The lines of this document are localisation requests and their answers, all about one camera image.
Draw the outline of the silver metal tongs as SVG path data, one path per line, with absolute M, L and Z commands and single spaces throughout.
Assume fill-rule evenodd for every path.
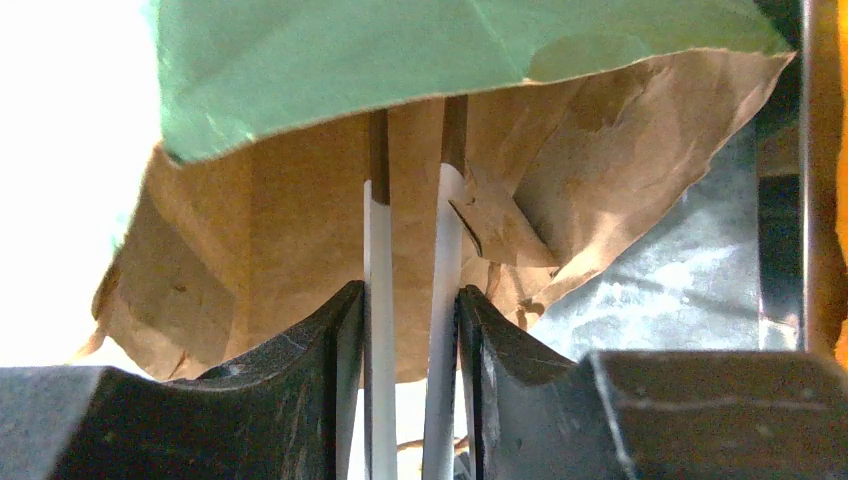
M 368 116 L 365 458 L 370 479 L 398 475 L 396 390 L 424 381 L 422 471 L 453 475 L 456 324 L 468 99 Z

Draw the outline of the green brown paper bag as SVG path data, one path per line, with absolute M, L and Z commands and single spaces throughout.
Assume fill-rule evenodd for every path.
M 437 189 L 461 279 L 532 325 L 657 225 L 793 60 L 751 1 L 150 1 L 161 132 L 78 356 L 194 377 L 363 275 L 387 159 L 399 382 Z

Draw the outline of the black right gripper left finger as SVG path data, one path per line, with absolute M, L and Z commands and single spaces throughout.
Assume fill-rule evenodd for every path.
M 5 479 L 343 479 L 365 286 L 194 380 L 108 366 L 1 372 Z

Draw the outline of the silver metal tray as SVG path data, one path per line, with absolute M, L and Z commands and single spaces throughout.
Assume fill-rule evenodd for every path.
M 836 234 L 844 107 L 838 4 L 758 6 L 795 54 L 755 119 L 760 345 L 831 358 L 847 311 Z

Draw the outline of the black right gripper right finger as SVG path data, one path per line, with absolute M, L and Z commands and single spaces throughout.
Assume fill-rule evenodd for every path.
M 572 362 L 476 287 L 456 300 L 477 479 L 843 479 L 847 376 L 799 352 Z

